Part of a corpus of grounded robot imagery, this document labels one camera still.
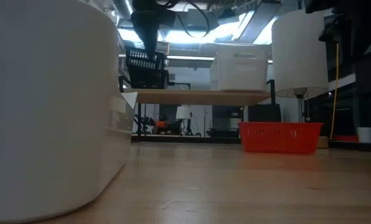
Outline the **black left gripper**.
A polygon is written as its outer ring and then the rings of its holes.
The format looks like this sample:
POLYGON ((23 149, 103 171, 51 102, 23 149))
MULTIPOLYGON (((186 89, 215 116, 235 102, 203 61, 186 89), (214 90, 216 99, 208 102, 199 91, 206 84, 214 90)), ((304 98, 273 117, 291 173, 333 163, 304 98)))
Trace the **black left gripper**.
POLYGON ((140 28, 135 31, 142 40, 149 58, 152 58, 156 51, 158 29, 153 27, 150 37, 148 29, 142 27, 148 25, 173 27, 176 20, 176 12, 172 8, 175 5, 175 1, 166 1, 163 4, 159 4, 157 0, 133 0, 132 2, 133 12, 131 14, 131 22, 134 28, 140 28))

